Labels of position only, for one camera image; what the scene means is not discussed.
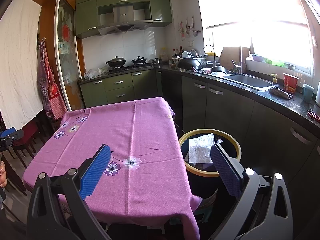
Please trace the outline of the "person's left hand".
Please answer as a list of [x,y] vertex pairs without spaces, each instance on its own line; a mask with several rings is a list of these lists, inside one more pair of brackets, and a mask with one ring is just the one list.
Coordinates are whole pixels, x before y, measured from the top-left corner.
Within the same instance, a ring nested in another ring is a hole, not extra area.
[[7,173],[5,170],[5,164],[0,161],[0,187],[3,188],[7,185]]

